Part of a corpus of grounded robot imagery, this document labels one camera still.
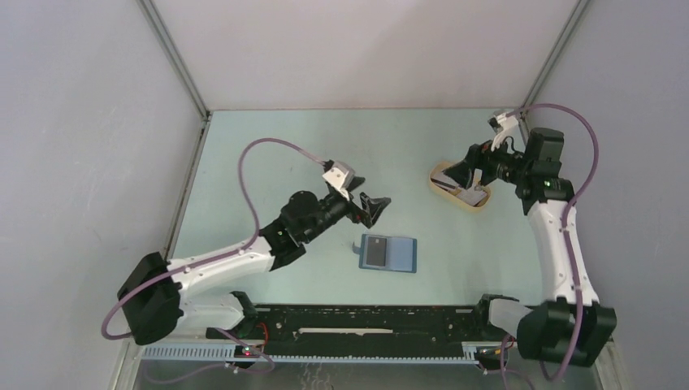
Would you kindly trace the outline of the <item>black credit card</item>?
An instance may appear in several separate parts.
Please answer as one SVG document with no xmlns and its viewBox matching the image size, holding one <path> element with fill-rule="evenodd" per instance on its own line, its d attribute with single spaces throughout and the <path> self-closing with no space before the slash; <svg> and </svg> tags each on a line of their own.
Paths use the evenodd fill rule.
<svg viewBox="0 0 689 390">
<path fill-rule="evenodd" d="M 362 265 L 368 268 L 381 268 L 387 265 L 388 239 L 382 236 L 366 236 L 363 245 Z"/>
</svg>

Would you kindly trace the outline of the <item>blue card holder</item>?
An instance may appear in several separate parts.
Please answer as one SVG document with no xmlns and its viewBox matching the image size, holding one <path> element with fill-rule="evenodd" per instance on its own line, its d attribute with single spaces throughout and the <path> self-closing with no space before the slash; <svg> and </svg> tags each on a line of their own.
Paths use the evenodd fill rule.
<svg viewBox="0 0 689 390">
<path fill-rule="evenodd" d="M 358 265 L 361 269 L 374 271 L 391 271 L 413 274 L 417 271 L 418 241 L 415 238 L 403 236 L 382 236 L 388 239 L 387 265 L 381 268 L 368 268 L 362 265 L 363 245 L 366 236 L 381 236 L 374 234 L 362 234 L 359 241 L 351 244 L 351 250 L 358 256 Z"/>
</svg>

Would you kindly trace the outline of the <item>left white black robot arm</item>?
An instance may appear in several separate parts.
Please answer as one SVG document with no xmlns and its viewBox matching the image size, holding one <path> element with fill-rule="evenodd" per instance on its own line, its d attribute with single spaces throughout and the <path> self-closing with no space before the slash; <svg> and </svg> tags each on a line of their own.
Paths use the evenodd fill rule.
<svg viewBox="0 0 689 390">
<path fill-rule="evenodd" d="M 151 345 L 177 328 L 213 327 L 241 339 L 253 335 L 255 309 L 245 292 L 233 288 L 235 280 L 293 263 L 307 244 L 343 218 L 373 227 L 391 201 L 361 193 L 355 203 L 334 188 L 323 198 L 299 191 L 248 241 L 194 258 L 145 255 L 117 292 L 131 337 L 138 345 Z"/>
</svg>

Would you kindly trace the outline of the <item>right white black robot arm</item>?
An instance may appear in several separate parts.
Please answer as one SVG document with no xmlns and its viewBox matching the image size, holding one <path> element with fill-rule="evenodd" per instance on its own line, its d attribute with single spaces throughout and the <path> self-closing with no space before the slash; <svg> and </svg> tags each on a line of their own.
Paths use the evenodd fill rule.
<svg viewBox="0 0 689 390">
<path fill-rule="evenodd" d="M 485 295 L 472 318 L 475 334 L 485 340 L 510 335 L 525 359 L 589 367 L 616 328 L 617 315 L 601 305 L 587 277 L 574 187 L 559 176 L 563 147 L 562 132 L 537 128 L 522 152 L 486 141 L 442 172 L 461 189 L 494 180 L 514 185 L 539 255 L 543 302 L 530 308 L 515 298 Z"/>
</svg>

